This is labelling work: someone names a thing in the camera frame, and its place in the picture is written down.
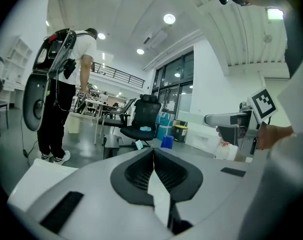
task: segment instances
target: black metal railing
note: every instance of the black metal railing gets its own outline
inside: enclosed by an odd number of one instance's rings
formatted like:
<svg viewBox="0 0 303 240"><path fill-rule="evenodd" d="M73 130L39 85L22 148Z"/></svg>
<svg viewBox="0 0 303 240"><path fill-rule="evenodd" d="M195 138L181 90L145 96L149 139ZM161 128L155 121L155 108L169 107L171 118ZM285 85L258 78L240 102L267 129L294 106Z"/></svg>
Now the black metal railing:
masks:
<svg viewBox="0 0 303 240"><path fill-rule="evenodd" d="M137 86L143 88L145 80L140 79L136 76L131 74L125 73L118 69L112 68L110 66L102 65L97 62L92 62L91 64L91 71L97 74L101 74L106 77L114 78L119 81L128 83L133 86Z"/></svg>

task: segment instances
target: white ceiling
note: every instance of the white ceiling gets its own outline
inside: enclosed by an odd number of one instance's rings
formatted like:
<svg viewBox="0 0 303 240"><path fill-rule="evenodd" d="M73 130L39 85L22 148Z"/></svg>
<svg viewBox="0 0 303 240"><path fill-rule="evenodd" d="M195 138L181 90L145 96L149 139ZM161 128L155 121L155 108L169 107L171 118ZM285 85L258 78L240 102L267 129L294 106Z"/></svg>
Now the white ceiling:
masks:
<svg viewBox="0 0 303 240"><path fill-rule="evenodd" d="M97 41L100 51L132 61L141 69L175 42L201 29L225 74L243 70L244 65L250 64L248 69L266 72L269 77L288 76L284 63L287 43L284 22L268 21L264 7L242 7L231 1L221 5L218 0L49 2L48 21L52 31L96 28L106 35L106 40ZM172 26L163 21L167 13L176 16L176 23ZM160 30L167 34L167 38L156 49L146 50L143 42L147 34ZM138 48L145 49L145 54L138 55Z"/></svg>
<svg viewBox="0 0 303 240"><path fill-rule="evenodd" d="M168 13L175 15L175 24L164 22ZM132 60L140 69L198 29L184 10L168 0L49 0L47 19L51 32L63 28L97 29L106 35L105 40L97 39L98 50L114 55L115 59ZM148 49L143 44L148 33L155 35L160 30L167 38L156 48ZM144 49L145 54L138 55L138 48Z"/></svg>

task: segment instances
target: hand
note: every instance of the hand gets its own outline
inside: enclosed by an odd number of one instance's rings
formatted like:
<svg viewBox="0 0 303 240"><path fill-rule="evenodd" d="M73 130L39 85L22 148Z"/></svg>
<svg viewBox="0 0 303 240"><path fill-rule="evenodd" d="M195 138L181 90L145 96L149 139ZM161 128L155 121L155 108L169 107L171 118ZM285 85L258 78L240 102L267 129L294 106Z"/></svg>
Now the hand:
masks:
<svg viewBox="0 0 303 240"><path fill-rule="evenodd" d="M258 132L256 149L270 149L280 139L278 129L278 126L263 123ZM240 136L245 136L246 132L242 128L240 128L239 131ZM216 128L216 132L218 132L219 137L222 137L218 127Z"/></svg>

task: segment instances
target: blue cloth on chair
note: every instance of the blue cloth on chair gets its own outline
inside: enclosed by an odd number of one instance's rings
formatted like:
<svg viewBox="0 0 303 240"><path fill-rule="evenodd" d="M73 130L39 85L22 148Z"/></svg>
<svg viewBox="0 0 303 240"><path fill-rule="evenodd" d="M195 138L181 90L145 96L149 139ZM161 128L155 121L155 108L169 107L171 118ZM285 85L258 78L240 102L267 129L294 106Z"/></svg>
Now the blue cloth on chair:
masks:
<svg viewBox="0 0 303 240"><path fill-rule="evenodd" d="M152 128L147 127L147 126L140 127L139 129L140 129L141 131L143 131L143 132L150 132L150 131L152 130Z"/></svg>
<svg viewBox="0 0 303 240"><path fill-rule="evenodd" d="M167 148L167 149L172 149L173 148L173 143L174 143L174 137L173 136L164 136L162 139L161 143L161 148Z"/></svg>

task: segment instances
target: sneaker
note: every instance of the sneaker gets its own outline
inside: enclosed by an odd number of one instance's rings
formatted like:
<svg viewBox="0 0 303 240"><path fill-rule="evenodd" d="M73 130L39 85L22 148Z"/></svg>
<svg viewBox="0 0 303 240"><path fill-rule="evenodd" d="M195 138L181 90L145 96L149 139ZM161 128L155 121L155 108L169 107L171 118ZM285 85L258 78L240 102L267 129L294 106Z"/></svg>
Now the sneaker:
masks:
<svg viewBox="0 0 303 240"><path fill-rule="evenodd" d="M59 165L61 166L63 163L65 163L66 161L68 161L71 158L71 153L69 151L65 151L65 155L63 156L63 158L58 158L55 157L53 160L53 163L55 165Z"/></svg>
<svg viewBox="0 0 303 240"><path fill-rule="evenodd" d="M41 160L46 161L46 162L49 162L49 161L50 161L50 158L51 158L52 156L53 156L52 153L49 153L49 154L40 153L40 158L41 158Z"/></svg>

